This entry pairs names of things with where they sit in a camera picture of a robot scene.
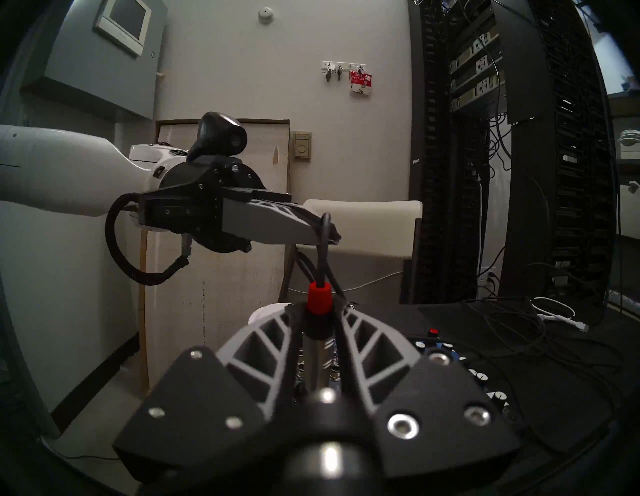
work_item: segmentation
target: light switch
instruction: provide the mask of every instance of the light switch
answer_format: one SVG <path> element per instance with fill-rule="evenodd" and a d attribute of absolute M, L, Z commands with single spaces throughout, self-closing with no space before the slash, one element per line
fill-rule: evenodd
<path fill-rule="evenodd" d="M 293 134 L 293 150 L 296 159 L 311 158 L 311 133 L 295 132 Z"/>

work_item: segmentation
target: monitor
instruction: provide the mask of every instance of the monitor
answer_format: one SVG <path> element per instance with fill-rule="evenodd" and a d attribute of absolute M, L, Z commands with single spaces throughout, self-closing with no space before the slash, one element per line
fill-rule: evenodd
<path fill-rule="evenodd" d="M 142 55 L 150 19 L 151 9 L 142 0 L 104 0 L 95 28 L 135 55 Z"/>

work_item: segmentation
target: wall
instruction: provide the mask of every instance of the wall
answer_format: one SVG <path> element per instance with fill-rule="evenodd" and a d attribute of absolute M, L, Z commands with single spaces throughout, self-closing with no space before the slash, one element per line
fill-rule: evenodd
<path fill-rule="evenodd" d="M 26 64 L 48 20 L 45 13 L 16 54 L 0 95 L 0 123 L 113 141 L 112 123 L 20 93 Z M 42 404 L 51 411 L 137 332 L 137 285 L 111 260 L 104 217 L 0 202 L 0 225 L 0 271 L 15 337 Z M 121 218 L 117 232 L 122 250 L 135 264 L 140 230 Z"/>
<path fill-rule="evenodd" d="M 291 164 L 295 202 L 408 198 L 412 109 L 406 2 L 165 3 L 168 25 L 159 71 L 166 76 L 159 83 L 157 120 L 200 118 L 211 110 L 237 118 L 290 119 L 292 131 L 312 133 L 311 161 Z M 258 10 L 266 5 L 275 12 L 268 26 L 258 21 Z M 351 93 L 346 74 L 327 83 L 323 60 L 365 63 L 372 95 Z M 402 268 L 397 260 L 337 258 L 332 264 L 344 287 Z M 395 276 L 370 291 L 395 302 L 399 283 Z M 306 286 L 295 280 L 291 287 Z"/>
<path fill-rule="evenodd" d="M 584 10 L 586 13 L 591 14 L 589 7 L 585 6 Z M 589 36 L 600 64 L 607 94 L 622 92 L 622 83 L 626 82 L 627 77 L 634 75 L 625 55 L 620 51 L 613 36 L 609 33 L 599 33 L 590 19 L 582 13 L 580 13 L 580 17 L 582 17 L 582 22 L 589 29 Z"/>
<path fill-rule="evenodd" d="M 511 125 L 508 119 L 500 124 L 500 133 L 504 146 L 511 152 L 511 135 L 508 134 Z M 495 177 L 489 186 L 489 206 L 486 218 L 486 234 L 484 237 L 484 253 L 482 267 L 489 267 L 495 260 L 507 238 L 507 222 L 509 219 L 509 194 L 511 193 L 511 160 L 502 151 L 499 152 L 504 164 L 498 156 L 491 159 L 489 164 L 495 170 Z M 502 274 L 502 255 L 496 262 L 492 272 L 498 277 Z"/>

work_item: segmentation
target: white cable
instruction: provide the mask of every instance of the white cable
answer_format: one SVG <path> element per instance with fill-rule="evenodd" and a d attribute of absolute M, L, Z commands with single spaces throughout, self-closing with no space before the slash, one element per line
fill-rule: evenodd
<path fill-rule="evenodd" d="M 532 300 L 545 300 L 545 301 L 552 301 L 553 303 L 557 303 L 558 305 L 560 305 L 561 307 L 566 308 L 567 310 L 569 310 L 571 312 L 571 318 L 575 317 L 575 311 L 574 309 L 572 309 L 569 305 L 565 305 L 564 303 L 561 303 L 560 301 L 557 300 L 553 300 L 552 298 L 545 298 L 544 296 L 537 296 L 535 298 L 532 298 Z M 549 315 L 552 317 L 556 317 L 557 314 L 553 314 L 551 312 L 547 312 L 546 310 L 543 310 L 542 308 L 538 308 L 536 305 L 533 304 L 533 302 L 531 303 L 531 306 L 533 308 L 535 308 L 538 312 L 545 314 L 545 315 Z"/>
<path fill-rule="evenodd" d="M 387 277 L 396 276 L 396 275 L 402 274 L 402 273 L 403 273 L 402 271 L 394 272 L 393 274 L 388 274 L 388 275 L 386 275 L 384 277 L 381 277 L 380 279 L 376 279 L 375 281 L 367 282 L 367 283 L 365 283 L 365 284 L 363 284 L 361 286 L 350 287 L 349 289 L 343 289 L 342 292 L 354 291 L 356 289 L 360 289 L 362 287 L 368 286 L 369 284 L 373 284 L 374 282 L 382 281 L 383 279 L 386 279 Z M 298 291 L 297 289 L 291 289 L 291 288 L 289 288 L 289 291 L 298 292 L 300 294 L 308 294 L 307 291 Z"/>
<path fill-rule="evenodd" d="M 564 308 L 567 308 L 572 313 L 572 316 L 571 316 L 571 318 L 564 317 L 562 315 L 553 314 L 551 312 L 548 312 L 547 310 L 543 310 L 542 308 L 538 308 L 536 305 L 533 304 L 534 300 L 553 301 L 554 303 L 557 303 L 558 305 L 560 305 L 560 306 L 562 306 Z M 542 321 L 564 322 L 565 324 L 569 324 L 570 326 L 576 327 L 576 328 L 578 328 L 579 330 L 581 330 L 583 332 L 588 332 L 589 331 L 589 326 L 587 324 L 585 324 L 584 322 L 579 322 L 579 321 L 574 321 L 573 320 L 573 317 L 575 317 L 575 311 L 569 305 L 565 305 L 564 303 L 561 303 L 560 301 L 557 301 L 557 300 L 553 300 L 552 298 L 545 298 L 544 296 L 538 296 L 536 298 L 532 298 L 531 300 L 529 300 L 529 302 L 531 303 L 531 306 L 533 308 L 535 308 L 538 312 L 540 312 L 538 314 L 538 317 Z"/>

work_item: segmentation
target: gray panel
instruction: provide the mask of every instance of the gray panel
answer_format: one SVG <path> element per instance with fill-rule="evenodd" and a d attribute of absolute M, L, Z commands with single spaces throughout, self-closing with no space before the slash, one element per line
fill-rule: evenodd
<path fill-rule="evenodd" d="M 144 51 L 141 56 L 134 56 L 94 29 L 101 0 L 74 1 L 55 39 L 44 74 L 30 89 L 45 98 L 115 120 L 122 120 L 118 109 L 153 118 L 167 8 L 162 0 L 145 2 L 152 10 L 151 20 Z M 33 74 L 30 76 L 31 81 L 36 79 Z"/>

